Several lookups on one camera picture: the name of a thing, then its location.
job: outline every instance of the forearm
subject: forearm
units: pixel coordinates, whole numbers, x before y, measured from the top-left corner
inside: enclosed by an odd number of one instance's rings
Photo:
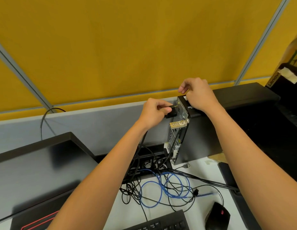
[[[221,106],[207,115],[241,193],[261,227],[297,229],[297,183],[252,142]]]
[[[137,145],[146,130],[138,122],[131,127],[70,195],[49,230],[103,229]]]

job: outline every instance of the desk surface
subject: desk surface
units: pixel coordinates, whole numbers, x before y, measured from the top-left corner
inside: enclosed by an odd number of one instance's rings
[[[224,179],[221,175],[217,162],[205,157],[195,161],[189,162],[191,165],[190,168],[184,169],[180,168],[179,170],[184,171],[189,174],[193,174],[200,178],[205,178],[208,180],[216,181],[216,182],[223,182]],[[157,178],[147,178],[141,181],[141,184],[145,183],[146,181],[157,181]],[[204,184],[201,181],[190,179],[191,187],[195,187],[198,185]],[[224,207],[229,211],[231,214],[230,222],[228,226],[228,230],[243,230],[246,229],[242,218],[236,208],[236,205],[231,197],[230,192],[227,189],[218,188],[222,193],[224,198]],[[215,191],[214,188],[209,188],[206,186],[204,190],[199,189],[199,194],[207,193],[210,191]],[[161,189],[157,184],[148,183],[143,188],[143,196],[158,200],[160,197]],[[136,204],[136,202],[132,199],[129,204],[125,205],[121,200],[121,192],[118,192],[116,200],[112,206],[110,215],[107,219],[106,225],[104,230],[122,230],[136,224],[140,224],[145,222],[145,217],[140,205]],[[173,205],[181,205],[183,202],[181,200],[174,200],[170,199],[171,204]],[[197,197],[193,206],[185,212],[185,217],[187,219],[188,225],[190,229],[198,229],[204,230],[205,229],[205,217],[209,210],[212,208],[214,202],[221,203],[221,198],[219,195],[209,195],[204,197]],[[162,195],[161,202],[168,204],[168,198],[164,194]],[[152,206],[155,203],[149,200],[143,200],[148,206]],[[176,210],[183,209],[186,210],[190,204],[182,207],[182,208],[174,208]],[[169,214],[173,212],[171,207],[165,206],[162,204],[158,204],[154,208],[146,208],[143,207],[146,213],[148,220],[158,218],[160,216]]]

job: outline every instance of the black mouse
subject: black mouse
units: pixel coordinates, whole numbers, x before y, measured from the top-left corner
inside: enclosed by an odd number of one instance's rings
[[[205,219],[206,230],[227,230],[230,213],[221,204],[215,202]]]

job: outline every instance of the computer monitor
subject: computer monitor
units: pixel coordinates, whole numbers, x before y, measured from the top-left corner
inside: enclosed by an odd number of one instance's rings
[[[0,223],[70,194],[97,166],[94,158],[71,132],[1,153]]]

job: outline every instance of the black keyboard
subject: black keyboard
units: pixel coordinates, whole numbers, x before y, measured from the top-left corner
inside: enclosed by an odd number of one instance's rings
[[[189,230],[189,227],[183,210],[180,210],[124,230]]]

